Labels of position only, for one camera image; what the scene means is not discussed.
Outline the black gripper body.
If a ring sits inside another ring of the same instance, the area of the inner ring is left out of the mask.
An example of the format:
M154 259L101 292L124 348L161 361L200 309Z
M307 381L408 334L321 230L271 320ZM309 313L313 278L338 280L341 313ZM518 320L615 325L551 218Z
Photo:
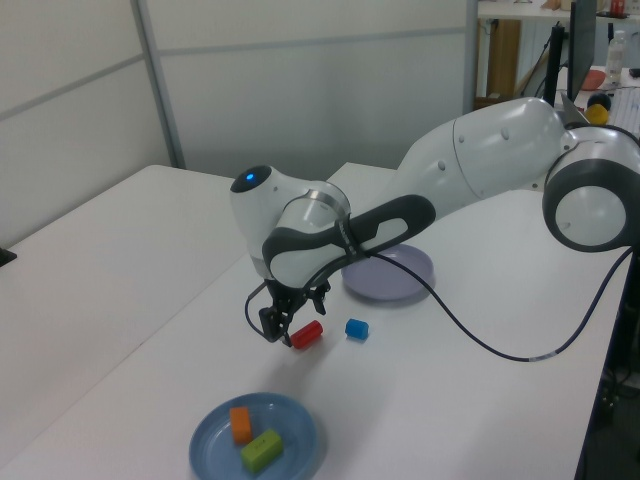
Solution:
M273 303L278 300L290 300L292 302L290 313L297 312L305 305L307 301L310 301L307 299L307 292L310 289L313 289L317 286L328 286L329 291L331 290L331 286L328 281L324 281L317 285L305 286L302 288L292 288L285 286L277 282L276 280L267 280L266 286L271 295Z

